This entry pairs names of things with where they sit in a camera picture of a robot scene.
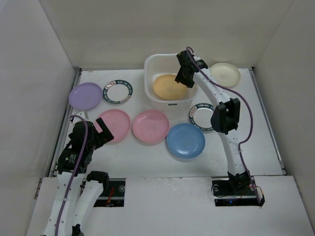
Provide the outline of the yellow orange plate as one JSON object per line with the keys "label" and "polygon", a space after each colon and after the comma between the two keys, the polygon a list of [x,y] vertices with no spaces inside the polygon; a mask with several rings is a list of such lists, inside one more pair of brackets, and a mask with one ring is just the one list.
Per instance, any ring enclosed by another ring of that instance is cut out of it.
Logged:
{"label": "yellow orange plate", "polygon": [[176,75],[159,75],[153,83],[154,93],[164,100],[179,100],[187,93],[187,87],[175,81]]}

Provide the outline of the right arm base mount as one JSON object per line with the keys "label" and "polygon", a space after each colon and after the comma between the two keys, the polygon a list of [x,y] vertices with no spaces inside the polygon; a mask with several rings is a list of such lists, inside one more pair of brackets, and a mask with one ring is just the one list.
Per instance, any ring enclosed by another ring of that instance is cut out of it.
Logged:
{"label": "right arm base mount", "polygon": [[255,183],[233,190],[228,178],[214,178],[211,193],[216,207],[262,207],[265,204],[264,193]]}

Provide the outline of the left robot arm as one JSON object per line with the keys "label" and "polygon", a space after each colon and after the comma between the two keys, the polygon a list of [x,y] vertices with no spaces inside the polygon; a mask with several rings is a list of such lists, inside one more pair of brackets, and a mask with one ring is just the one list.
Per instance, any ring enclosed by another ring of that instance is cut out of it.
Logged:
{"label": "left robot arm", "polygon": [[74,123],[69,142],[57,161],[57,192],[44,236],[82,236],[87,219],[100,195],[110,191],[109,174],[101,171],[86,173],[93,152],[114,139],[101,118],[91,121],[72,115]]}

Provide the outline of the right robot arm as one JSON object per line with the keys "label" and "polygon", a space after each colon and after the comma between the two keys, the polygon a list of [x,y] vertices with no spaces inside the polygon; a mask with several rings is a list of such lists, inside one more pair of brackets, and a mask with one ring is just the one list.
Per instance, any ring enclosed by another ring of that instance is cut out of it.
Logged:
{"label": "right robot arm", "polygon": [[[176,57],[180,69],[175,81],[188,88],[198,85],[215,107],[210,122],[221,139],[227,159],[228,194],[240,194],[252,181],[241,151],[241,144],[247,142],[252,135],[253,115],[250,106],[240,93],[219,85],[208,65],[202,58],[193,54],[191,47],[179,52]],[[244,141],[239,141],[237,132],[240,120],[240,100],[243,100],[250,114],[250,132]]]}

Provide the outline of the cream plate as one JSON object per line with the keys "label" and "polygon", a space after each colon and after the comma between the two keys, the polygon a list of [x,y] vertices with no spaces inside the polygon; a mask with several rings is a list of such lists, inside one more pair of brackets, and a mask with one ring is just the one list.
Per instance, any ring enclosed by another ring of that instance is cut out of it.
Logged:
{"label": "cream plate", "polygon": [[210,72],[217,83],[223,87],[234,87],[241,80],[240,71],[229,63],[216,63],[211,66]]}

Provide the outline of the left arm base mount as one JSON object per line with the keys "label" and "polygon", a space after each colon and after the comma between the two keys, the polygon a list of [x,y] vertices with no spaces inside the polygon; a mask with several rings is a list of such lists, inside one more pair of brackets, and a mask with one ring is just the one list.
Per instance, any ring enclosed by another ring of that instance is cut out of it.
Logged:
{"label": "left arm base mount", "polygon": [[111,178],[108,190],[103,191],[94,207],[124,207],[126,192],[125,178]]}

